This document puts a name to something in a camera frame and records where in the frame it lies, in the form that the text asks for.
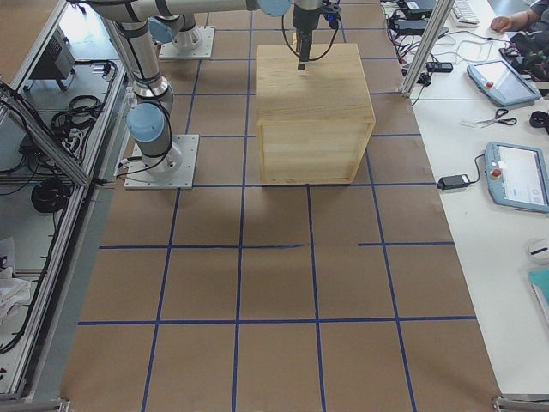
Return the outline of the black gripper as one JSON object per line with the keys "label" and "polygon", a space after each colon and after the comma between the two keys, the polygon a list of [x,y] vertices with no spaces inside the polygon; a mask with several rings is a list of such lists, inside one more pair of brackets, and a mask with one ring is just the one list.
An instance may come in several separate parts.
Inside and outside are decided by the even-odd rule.
{"label": "black gripper", "polygon": [[304,70],[306,61],[310,61],[311,42],[313,32],[317,29],[319,15],[323,7],[322,0],[295,0],[293,2],[293,26],[296,29],[298,40],[298,70]]}

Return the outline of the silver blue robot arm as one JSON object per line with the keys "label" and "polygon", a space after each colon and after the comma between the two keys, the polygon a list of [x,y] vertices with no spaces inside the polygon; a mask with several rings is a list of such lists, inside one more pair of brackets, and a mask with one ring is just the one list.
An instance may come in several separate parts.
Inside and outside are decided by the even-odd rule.
{"label": "silver blue robot arm", "polygon": [[132,75],[137,105],[130,110],[127,125],[142,153],[145,173],[170,176],[182,165],[183,152],[172,136],[170,125],[173,91],[161,74],[153,46],[151,25],[159,24],[170,35],[196,25],[196,13],[256,11],[283,17],[293,10],[298,34],[299,68],[310,60],[312,34],[324,1],[91,1],[93,10],[114,25],[115,49],[126,58],[124,67]]}

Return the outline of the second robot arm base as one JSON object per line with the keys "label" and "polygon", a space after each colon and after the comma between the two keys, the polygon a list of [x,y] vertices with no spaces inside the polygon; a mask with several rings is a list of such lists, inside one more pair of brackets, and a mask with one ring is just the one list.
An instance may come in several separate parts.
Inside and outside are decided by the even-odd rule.
{"label": "second robot arm base", "polygon": [[162,45],[171,42],[179,32],[191,30],[195,25],[193,14],[154,16],[148,19],[154,41]]}

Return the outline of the person's hand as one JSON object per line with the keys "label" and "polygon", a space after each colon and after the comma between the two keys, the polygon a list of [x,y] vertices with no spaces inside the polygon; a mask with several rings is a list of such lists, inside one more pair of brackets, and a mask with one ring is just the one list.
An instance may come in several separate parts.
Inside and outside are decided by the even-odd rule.
{"label": "person's hand", "polygon": [[536,22],[538,15],[532,10],[524,10],[510,16],[499,16],[492,20],[490,29],[496,33],[516,32],[528,28]]}

